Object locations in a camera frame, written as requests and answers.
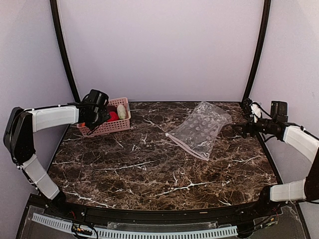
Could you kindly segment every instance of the brown marble surface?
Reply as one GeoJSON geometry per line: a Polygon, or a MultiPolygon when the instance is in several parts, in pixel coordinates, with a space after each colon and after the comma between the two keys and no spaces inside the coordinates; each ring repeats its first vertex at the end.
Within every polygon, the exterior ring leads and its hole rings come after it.
{"type": "MultiPolygon", "coordinates": [[[[92,138],[71,126],[49,175],[67,201],[135,210],[186,210],[256,201],[275,175],[256,138],[230,125],[218,135],[210,160],[174,144],[165,132],[198,103],[130,103],[131,130],[92,138]]],[[[214,103],[244,122],[237,103],[214,103]]]]}

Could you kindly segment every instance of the transparent plastic bag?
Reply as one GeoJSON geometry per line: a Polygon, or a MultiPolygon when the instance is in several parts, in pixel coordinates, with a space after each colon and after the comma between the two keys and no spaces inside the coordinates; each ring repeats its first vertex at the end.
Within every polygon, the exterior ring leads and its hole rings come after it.
{"type": "Polygon", "coordinates": [[[229,123],[232,123],[230,114],[213,104],[201,102],[166,136],[191,155],[208,161],[218,133],[229,123]]]}

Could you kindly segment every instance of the plastic basket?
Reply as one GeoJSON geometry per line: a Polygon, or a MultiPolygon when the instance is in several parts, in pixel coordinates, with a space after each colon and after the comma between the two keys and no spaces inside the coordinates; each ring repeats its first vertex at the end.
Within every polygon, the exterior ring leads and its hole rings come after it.
{"type": "Polygon", "coordinates": [[[84,137],[94,137],[97,135],[108,134],[108,133],[113,133],[113,132],[118,132],[118,131],[130,129],[131,112],[130,112],[128,98],[118,98],[118,99],[110,100],[109,105],[115,106],[115,107],[117,107],[118,105],[125,106],[127,118],[120,119],[120,120],[113,121],[113,122],[105,122],[105,123],[101,124],[100,127],[98,127],[98,129],[95,130],[90,135],[87,135],[87,133],[90,132],[88,127],[81,126],[81,124],[77,124],[76,127],[81,131],[81,133],[84,137]]]}

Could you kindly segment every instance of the robotic arm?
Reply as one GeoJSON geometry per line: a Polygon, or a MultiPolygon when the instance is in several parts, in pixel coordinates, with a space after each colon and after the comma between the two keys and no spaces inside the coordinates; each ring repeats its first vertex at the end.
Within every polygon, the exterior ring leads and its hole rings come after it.
{"type": "Polygon", "coordinates": [[[26,110],[16,107],[12,110],[4,132],[4,145],[18,169],[22,169],[29,181],[53,203],[63,203],[65,195],[39,163],[33,133],[58,125],[83,122],[92,133],[110,118],[106,109],[108,99],[106,94],[91,90],[79,104],[26,110]]]}
{"type": "Polygon", "coordinates": [[[236,124],[233,127],[246,138],[257,133],[272,134],[278,140],[291,145],[303,154],[312,164],[309,175],[300,181],[265,187],[260,194],[260,200],[271,202],[308,201],[319,199],[319,139],[310,134],[302,126],[288,123],[287,103],[272,101],[270,115],[261,106],[246,99],[243,108],[250,115],[246,124],[236,124]],[[262,111],[271,119],[262,118],[262,111]]]}

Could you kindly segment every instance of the white wall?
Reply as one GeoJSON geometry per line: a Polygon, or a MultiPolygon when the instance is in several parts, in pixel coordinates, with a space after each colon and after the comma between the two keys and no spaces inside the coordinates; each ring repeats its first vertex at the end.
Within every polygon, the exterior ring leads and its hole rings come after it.
{"type": "MultiPolygon", "coordinates": [[[[251,98],[270,109],[288,102],[289,121],[319,135],[319,2],[272,1],[263,53],[251,98]]],[[[307,176],[310,163],[293,148],[267,143],[285,183],[307,176]]],[[[303,203],[311,237],[319,238],[319,207],[303,203]]]]}
{"type": "Polygon", "coordinates": [[[81,97],[241,101],[263,0],[60,0],[81,97]]]}
{"type": "MultiPolygon", "coordinates": [[[[49,0],[0,1],[0,238],[15,238],[30,192],[11,162],[2,136],[13,107],[73,101],[56,42],[49,0]]],[[[65,127],[35,134],[35,149],[47,167],[65,127]]]]}

